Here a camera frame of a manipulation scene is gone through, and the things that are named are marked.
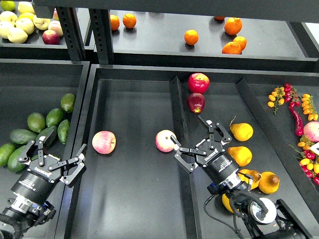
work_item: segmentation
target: yellow cherry tomato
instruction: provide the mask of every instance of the yellow cherry tomato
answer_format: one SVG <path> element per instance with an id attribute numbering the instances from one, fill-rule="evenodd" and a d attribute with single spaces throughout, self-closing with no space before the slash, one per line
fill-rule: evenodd
<path id="1" fill-rule="evenodd" d="M 304 147 L 304 146 L 306 145 L 306 143 L 305 143 L 305 142 L 299 142 L 297 145 L 298 145 L 299 147 Z"/>
<path id="2" fill-rule="evenodd" d="M 285 102 L 285 99 L 280 99 L 280 100 L 278 100 L 278 103 L 279 103 L 280 105 L 282 105 L 284 102 Z"/>
<path id="3" fill-rule="evenodd" d="M 268 105 L 269 107 L 274 107 L 274 106 L 275 106 L 274 102 L 272 102 L 272 101 L 269 101 L 269 102 L 267 103 L 267 105 Z"/>
<path id="4" fill-rule="evenodd" d="M 309 103 L 310 103 L 309 101 L 305 101 L 301 104 L 301 107 L 305 107 L 306 105 L 309 105 Z"/>
<path id="5" fill-rule="evenodd" d="M 314 165 L 312 163 L 307 164 L 307 169 L 312 170 L 314 168 Z"/>
<path id="6" fill-rule="evenodd" d="M 310 98 L 310 95 L 309 95 L 309 94 L 303 94 L 303 98 L 309 99 L 309 98 Z"/>
<path id="7" fill-rule="evenodd" d="M 306 146 L 303 147 L 303 150 L 309 150 L 310 147 L 311 147 L 310 145 L 306 145 Z"/>
<path id="8" fill-rule="evenodd" d="M 271 101 L 275 101 L 276 98 L 273 96 L 273 95 L 268 95 L 268 98 L 271 100 Z"/>
<path id="9" fill-rule="evenodd" d="M 307 114 L 309 114 L 309 113 L 310 113 L 310 110 L 309 110 L 309 109 L 304 110 L 304 115 L 307 115 Z"/>
<path id="10" fill-rule="evenodd" d="M 315 172 L 315 174 L 319 173 L 319 164 L 314 165 L 314 172 Z"/>
<path id="11" fill-rule="evenodd" d="M 309 116 L 308 116 L 308 120 L 309 120 L 309 121 L 311 121 L 311 120 L 313 120 L 313 119 L 314 119 L 314 115 L 309 115 Z"/>
<path id="12" fill-rule="evenodd" d="M 309 163 L 310 163 L 310 159 L 308 159 L 308 158 L 304 158 L 304 159 L 300 160 L 301 165 L 308 165 Z"/>

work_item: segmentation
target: apple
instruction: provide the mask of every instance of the apple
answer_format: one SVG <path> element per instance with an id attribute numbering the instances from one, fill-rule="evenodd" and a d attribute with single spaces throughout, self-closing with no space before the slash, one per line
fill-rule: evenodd
<path id="1" fill-rule="evenodd" d="M 0 36 L 3 39 L 8 39 L 8 33 L 11 28 L 14 28 L 14 26 L 10 22 L 0 21 Z"/>
<path id="2" fill-rule="evenodd" d="M 192 93 L 203 94 L 209 87 L 209 78 L 203 73 L 194 73 L 188 78 L 188 88 Z"/>
<path id="3" fill-rule="evenodd" d="M 167 153 L 174 149 L 175 144 L 170 138 L 172 135 L 176 138 L 176 135 L 168 129 L 164 129 L 157 133 L 155 137 L 155 145 L 159 151 Z"/>
<path id="4" fill-rule="evenodd" d="M 10 22 L 13 26 L 15 26 L 15 21 L 17 20 L 17 15 L 14 14 L 12 11 L 4 11 L 0 14 L 0 21 Z"/>
<path id="5" fill-rule="evenodd" d="M 28 1 L 20 1 L 18 4 L 18 11 L 23 14 L 26 12 L 31 12 L 33 14 L 35 14 L 32 3 L 28 2 Z"/>
<path id="6" fill-rule="evenodd" d="M 28 38 L 28 34 L 21 28 L 13 27 L 8 32 L 8 39 L 12 43 L 24 43 Z"/>
<path id="7" fill-rule="evenodd" d="M 35 25 L 35 27 L 43 31 L 48 29 L 50 22 L 50 19 L 38 18 L 36 15 L 33 18 L 33 24 Z"/>
<path id="8" fill-rule="evenodd" d="M 58 16 L 58 12 L 56 11 L 56 8 L 54 9 L 54 12 L 53 12 L 53 20 L 55 21 L 59 20 L 59 16 Z"/>
<path id="9" fill-rule="evenodd" d="M 59 21 L 52 21 L 49 23 L 49 30 L 56 31 L 59 36 L 63 36 L 63 31 L 61 27 L 61 23 Z"/>
<path id="10" fill-rule="evenodd" d="M 53 30 L 46 30 L 42 34 L 42 40 L 43 40 L 44 44 L 47 44 L 47 45 L 59 45 L 60 44 L 59 34 Z"/>
<path id="11" fill-rule="evenodd" d="M 92 146 L 98 153 L 109 154 L 114 150 L 115 145 L 115 135 L 110 131 L 100 131 L 93 136 Z"/>
<path id="12" fill-rule="evenodd" d="M 21 28 L 28 35 L 34 32 L 33 21 L 31 21 L 29 18 L 18 19 L 15 22 L 15 26 Z"/>

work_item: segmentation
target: yellow pear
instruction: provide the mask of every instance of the yellow pear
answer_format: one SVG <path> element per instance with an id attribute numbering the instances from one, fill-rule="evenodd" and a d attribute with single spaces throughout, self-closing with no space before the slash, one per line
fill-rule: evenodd
<path id="1" fill-rule="evenodd" d="M 254 130 L 248 123 L 235 123 L 230 125 L 230 131 L 238 141 L 247 141 L 253 136 Z"/>
<path id="2" fill-rule="evenodd" d="M 230 204 L 229 204 L 229 198 L 226 196 L 226 194 L 223 194 L 221 196 L 221 201 L 223 202 L 225 208 L 230 211 L 231 213 L 234 213 L 234 211 L 231 209 Z"/>
<path id="3" fill-rule="evenodd" d="M 258 171 L 249 170 L 249 169 L 241 169 L 239 172 L 253 176 L 253 184 L 251 185 L 251 189 L 258 187 L 259 181 L 262 177 L 262 175 Z M 240 173 L 238 174 L 238 176 L 240 177 L 241 181 L 245 181 L 246 183 L 248 183 L 249 179 L 247 177 L 245 177 L 244 175 Z"/>
<path id="4" fill-rule="evenodd" d="M 271 194 L 278 190 L 279 184 L 280 179 L 276 174 L 273 172 L 263 172 L 258 187 L 263 193 Z"/>
<path id="5" fill-rule="evenodd" d="M 240 167 L 244 167 L 249 164 L 253 158 L 252 152 L 245 146 L 229 147 L 226 151 L 233 157 Z"/>

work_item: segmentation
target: orange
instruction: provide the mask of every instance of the orange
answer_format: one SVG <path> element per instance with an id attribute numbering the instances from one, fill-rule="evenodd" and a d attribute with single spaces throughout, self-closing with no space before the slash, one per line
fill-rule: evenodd
<path id="1" fill-rule="evenodd" d="M 131 14 L 127 13 L 123 16 L 123 24 L 127 28 L 133 28 L 136 25 L 136 17 Z"/>
<path id="2" fill-rule="evenodd" d="M 116 31 L 120 27 L 120 20 L 118 16 L 110 15 L 111 29 Z"/>
<path id="3" fill-rule="evenodd" d="M 230 17 L 226 22 L 225 22 L 225 32 L 228 35 L 236 35 L 238 32 L 240 32 L 241 28 L 243 27 L 243 23 L 240 18 L 237 17 Z"/>
<path id="4" fill-rule="evenodd" d="M 241 46 L 234 41 L 228 42 L 222 49 L 223 54 L 240 54 Z"/>
<path id="5" fill-rule="evenodd" d="M 199 39 L 198 33 L 195 30 L 188 30 L 184 35 L 185 42 L 188 45 L 195 45 Z"/>
<path id="6" fill-rule="evenodd" d="M 241 50 L 244 50 L 247 45 L 247 40 L 243 36 L 236 36 L 233 40 L 234 42 L 237 42 L 241 46 Z"/>
<path id="7" fill-rule="evenodd" d="M 220 21 L 222 21 L 222 20 L 225 19 L 224 16 L 214 16 L 214 18 L 215 18 L 216 20 L 220 20 Z"/>

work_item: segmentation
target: fruit stem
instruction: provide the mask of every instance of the fruit stem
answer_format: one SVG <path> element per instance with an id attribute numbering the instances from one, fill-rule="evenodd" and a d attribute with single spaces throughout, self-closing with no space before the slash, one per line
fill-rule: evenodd
<path id="1" fill-rule="evenodd" d="M 229 127 L 231 126 L 231 124 L 233 123 L 233 121 L 235 120 L 236 116 L 232 119 L 232 121 L 229 124 Z"/>

